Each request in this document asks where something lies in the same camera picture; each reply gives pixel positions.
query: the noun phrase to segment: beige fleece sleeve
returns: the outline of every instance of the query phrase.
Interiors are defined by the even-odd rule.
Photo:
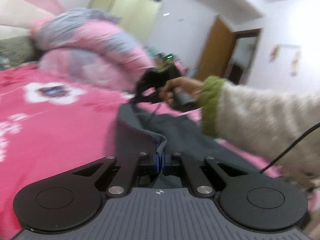
[[[303,96],[225,82],[216,111],[214,129],[221,138],[272,160],[320,122],[320,92]],[[277,164],[320,173],[320,129],[298,143]]]

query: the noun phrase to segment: green cuff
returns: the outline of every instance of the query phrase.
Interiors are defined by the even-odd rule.
[[[225,79],[215,76],[208,77],[204,81],[199,102],[202,107],[202,130],[206,135],[217,136],[215,122],[218,113],[218,103],[225,82]]]

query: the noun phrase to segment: black cable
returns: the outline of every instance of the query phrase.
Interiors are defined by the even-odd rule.
[[[279,161],[283,156],[285,156],[293,147],[295,147],[301,140],[308,136],[313,131],[320,128],[320,123],[312,126],[308,131],[304,132],[298,139],[296,139],[283,153],[281,153],[277,158],[275,158],[267,167],[263,168],[259,173],[264,173],[267,169],[272,167],[277,161]]]

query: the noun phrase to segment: person's hand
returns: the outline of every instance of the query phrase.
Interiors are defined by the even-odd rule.
[[[191,97],[198,101],[202,93],[203,82],[188,77],[178,77],[167,81],[159,97],[166,101],[169,106],[173,104],[173,92],[177,90],[183,90],[190,94]]]

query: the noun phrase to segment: wall decoration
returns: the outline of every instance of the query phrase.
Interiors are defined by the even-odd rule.
[[[277,44],[274,47],[274,49],[272,50],[272,52],[271,52],[270,62],[274,62],[279,57],[280,48],[290,48],[290,49],[295,49],[296,50],[295,57],[291,62],[291,65],[292,65],[291,75],[292,76],[296,76],[298,74],[299,62],[300,62],[300,59],[302,57],[301,46],[292,45],[292,44]]]

